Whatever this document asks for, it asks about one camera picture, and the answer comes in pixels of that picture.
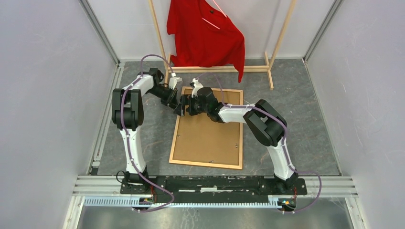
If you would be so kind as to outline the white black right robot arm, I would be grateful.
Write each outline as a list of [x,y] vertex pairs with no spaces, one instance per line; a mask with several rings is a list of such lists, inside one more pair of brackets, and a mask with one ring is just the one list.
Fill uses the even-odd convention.
[[266,100],[247,105],[224,103],[215,97],[210,87],[201,87],[194,88],[191,94],[181,95],[172,108],[178,116],[205,113],[213,122],[247,124],[271,157],[277,191],[287,195],[295,189],[298,172],[287,149],[287,123]]

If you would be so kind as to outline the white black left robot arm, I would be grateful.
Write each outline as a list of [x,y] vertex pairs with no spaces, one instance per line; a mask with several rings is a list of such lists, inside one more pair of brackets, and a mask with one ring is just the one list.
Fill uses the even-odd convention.
[[120,131],[126,155],[126,170],[120,181],[124,192],[133,189],[142,195],[151,187],[140,137],[145,117],[142,97],[154,95],[163,105],[174,109],[178,105],[177,86],[182,83],[175,73],[171,74],[169,83],[163,83],[163,78],[158,68],[150,68],[140,72],[129,85],[112,92],[112,121]]

